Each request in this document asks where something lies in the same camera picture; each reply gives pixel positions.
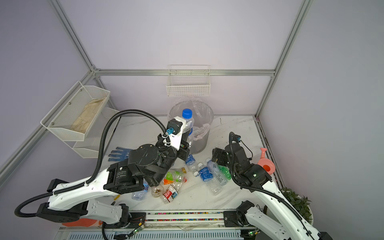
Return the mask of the large clear blue-cap bottle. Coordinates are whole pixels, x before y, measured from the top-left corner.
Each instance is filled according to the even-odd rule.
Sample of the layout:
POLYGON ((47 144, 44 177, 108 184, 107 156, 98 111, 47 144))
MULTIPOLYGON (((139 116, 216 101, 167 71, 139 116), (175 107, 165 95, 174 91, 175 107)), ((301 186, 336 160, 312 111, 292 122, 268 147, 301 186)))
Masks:
POLYGON ((191 109, 183 109, 182 118, 186 120, 186 128, 183 133, 187 133, 187 143, 189 144, 189 148, 192 146, 194 141, 194 133, 193 126, 195 120, 193 118, 193 111, 191 109))

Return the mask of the blue label crushed bottle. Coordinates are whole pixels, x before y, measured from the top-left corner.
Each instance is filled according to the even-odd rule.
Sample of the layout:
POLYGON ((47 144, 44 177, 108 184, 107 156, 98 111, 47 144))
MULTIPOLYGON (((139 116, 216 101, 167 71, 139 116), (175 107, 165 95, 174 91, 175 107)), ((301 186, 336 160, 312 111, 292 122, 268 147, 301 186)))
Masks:
POLYGON ((147 193, 148 193, 148 190, 149 190, 149 185, 148 185, 148 183, 145 180, 143 182, 143 186, 144 186, 143 190, 138 191, 138 192, 134 192, 132 194, 132 199, 133 200, 142 201, 147 196, 147 193))

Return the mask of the yellow-cap clear bottle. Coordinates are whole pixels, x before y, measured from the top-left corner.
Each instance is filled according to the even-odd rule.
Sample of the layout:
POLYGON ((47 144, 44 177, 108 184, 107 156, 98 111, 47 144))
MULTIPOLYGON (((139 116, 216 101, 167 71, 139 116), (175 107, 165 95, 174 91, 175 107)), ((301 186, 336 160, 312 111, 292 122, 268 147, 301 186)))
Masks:
POLYGON ((187 174, 187 171, 184 167, 182 168, 178 168, 178 169, 172 169, 172 171, 176 174, 176 175, 180 175, 180 176, 184 176, 187 174))

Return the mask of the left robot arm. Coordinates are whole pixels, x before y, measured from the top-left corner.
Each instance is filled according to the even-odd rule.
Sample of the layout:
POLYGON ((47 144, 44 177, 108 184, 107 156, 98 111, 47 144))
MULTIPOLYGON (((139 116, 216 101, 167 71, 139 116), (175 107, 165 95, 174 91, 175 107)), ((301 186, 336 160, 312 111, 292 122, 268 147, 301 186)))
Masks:
POLYGON ((189 155, 187 134, 172 135, 171 141, 178 146, 163 152, 152 144, 130 151, 128 158, 110 165, 90 183, 52 180, 49 201, 39 206, 36 216, 61 224, 92 219, 115 228, 125 227, 130 221, 129 207, 105 204, 100 198, 142 191, 144 183, 150 187, 160 185, 176 159, 184 161, 189 155))

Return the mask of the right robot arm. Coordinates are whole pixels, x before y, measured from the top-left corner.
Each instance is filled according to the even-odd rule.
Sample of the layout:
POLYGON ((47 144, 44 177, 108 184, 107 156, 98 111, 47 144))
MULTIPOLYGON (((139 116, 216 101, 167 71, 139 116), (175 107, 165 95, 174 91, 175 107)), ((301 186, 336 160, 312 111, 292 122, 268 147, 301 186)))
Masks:
POLYGON ((268 172, 252 164, 245 150, 231 142, 225 149, 212 150, 212 159, 229 168, 232 180, 241 189, 256 195, 273 213, 274 219, 260 211, 251 201, 243 201, 234 211, 225 211, 226 227, 254 227, 273 240, 330 240, 320 232, 284 197, 268 172))

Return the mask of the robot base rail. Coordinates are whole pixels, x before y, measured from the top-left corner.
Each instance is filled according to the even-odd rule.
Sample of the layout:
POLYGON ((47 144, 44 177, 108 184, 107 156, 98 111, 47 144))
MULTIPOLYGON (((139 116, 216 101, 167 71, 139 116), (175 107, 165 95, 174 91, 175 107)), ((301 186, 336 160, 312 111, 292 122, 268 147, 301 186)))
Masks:
POLYGON ((131 211, 127 228, 136 227, 139 223, 147 228, 253 228, 245 219, 240 219, 235 210, 175 210, 175 211, 131 211))

